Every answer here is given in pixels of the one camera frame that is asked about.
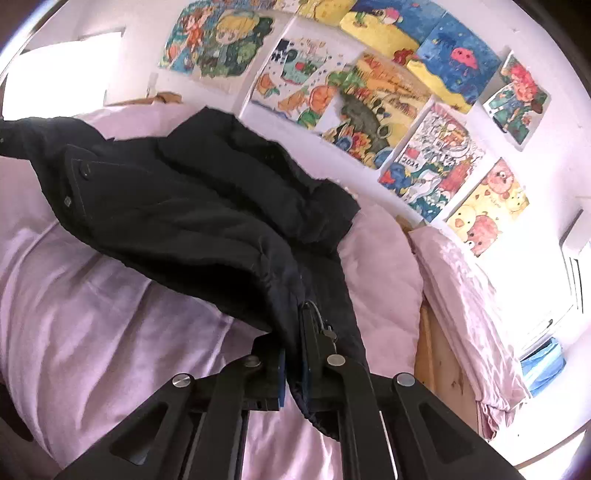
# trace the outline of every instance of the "bolt head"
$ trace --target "bolt head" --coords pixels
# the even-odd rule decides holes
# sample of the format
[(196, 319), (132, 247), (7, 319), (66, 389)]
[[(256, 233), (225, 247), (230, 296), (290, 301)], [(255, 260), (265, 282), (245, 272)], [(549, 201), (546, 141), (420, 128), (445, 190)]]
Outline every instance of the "bolt head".
[(414, 377), (408, 373), (398, 374), (396, 376), (396, 382), (403, 387), (412, 387), (414, 385)]
[(342, 367), (345, 364), (345, 357), (338, 353), (333, 353), (326, 358), (326, 361), (333, 367)]
[(173, 385), (177, 388), (184, 388), (191, 383), (191, 377), (187, 374), (178, 374), (173, 377)]
[(261, 360), (256, 355), (248, 355), (244, 359), (244, 366), (247, 368), (255, 368), (261, 364)]

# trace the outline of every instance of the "jacket button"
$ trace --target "jacket button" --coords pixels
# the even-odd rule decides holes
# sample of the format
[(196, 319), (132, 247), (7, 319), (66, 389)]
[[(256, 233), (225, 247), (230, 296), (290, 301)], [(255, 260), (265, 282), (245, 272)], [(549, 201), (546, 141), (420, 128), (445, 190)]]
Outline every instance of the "jacket button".
[(80, 166), (78, 167), (78, 170), (80, 171), (80, 175), (82, 175), (83, 179), (90, 180), (90, 178), (92, 177), (92, 171), (90, 170), (90, 163), (88, 163), (87, 161), (80, 162)]

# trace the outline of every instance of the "wall-mounted air conditioner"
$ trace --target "wall-mounted air conditioner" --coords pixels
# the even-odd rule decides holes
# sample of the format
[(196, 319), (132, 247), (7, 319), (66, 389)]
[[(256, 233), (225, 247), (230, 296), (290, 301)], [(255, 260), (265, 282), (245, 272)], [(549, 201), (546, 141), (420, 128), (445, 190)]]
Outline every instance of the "wall-mounted air conditioner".
[(580, 210), (560, 240), (570, 294), (580, 313), (591, 312), (591, 213)]

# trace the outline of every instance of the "children's drawing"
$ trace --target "children's drawing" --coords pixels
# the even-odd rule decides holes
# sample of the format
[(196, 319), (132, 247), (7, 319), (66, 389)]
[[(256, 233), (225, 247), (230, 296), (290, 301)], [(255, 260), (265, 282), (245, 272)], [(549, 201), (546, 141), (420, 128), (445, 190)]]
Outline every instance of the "children's drawing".
[(446, 13), (408, 69), (444, 102), (468, 113), (500, 64), (486, 43)]
[(336, 27), (354, 4), (355, 0), (277, 0), (275, 9)]
[(540, 124), (550, 98), (513, 52), (501, 69), (501, 77), (507, 85), (493, 95), (484, 108), (497, 126), (509, 134), (515, 147), (522, 150)]
[(358, 0), (340, 27), (405, 65), (444, 13), (430, 0)]
[(431, 222), (483, 156), (468, 131), (436, 103), (379, 182)]
[(313, 129), (338, 92), (343, 54), (323, 40), (282, 38), (256, 81), (252, 100)]
[(238, 76), (250, 65), (263, 39), (271, 33), (273, 19), (253, 11), (226, 11), (210, 32), (198, 59), (208, 77)]
[(509, 165), (500, 159), (447, 224), (479, 257), (529, 204)]
[(342, 122), (324, 139), (379, 168), (427, 103), (430, 92), (400, 65), (364, 53), (340, 85)]
[(255, 10), (273, 4), (274, 0), (190, 4), (181, 12), (159, 66), (196, 78), (242, 75), (272, 31), (273, 17)]

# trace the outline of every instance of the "pink bedding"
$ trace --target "pink bedding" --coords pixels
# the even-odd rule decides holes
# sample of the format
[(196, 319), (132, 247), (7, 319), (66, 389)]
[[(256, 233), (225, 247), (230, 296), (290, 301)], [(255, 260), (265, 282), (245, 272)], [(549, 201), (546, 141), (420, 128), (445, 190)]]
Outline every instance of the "pink bedding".
[(495, 289), (454, 242), (430, 226), (410, 232), (424, 293), (478, 403), (480, 435), (495, 437), (531, 398), (503, 329)]
[[(128, 106), (85, 120), (106, 137), (129, 138), (167, 134), (195, 111)], [(0, 371), (60, 466), (175, 373), (218, 372), (260, 335), (72, 237), (28, 162), (0, 158), (0, 179)], [(371, 370), (412, 372), (423, 279), (400, 227), (362, 202), (339, 254)], [(244, 479), (340, 477), (339, 444), (304, 420), (289, 393), (281, 412), (253, 413)]]

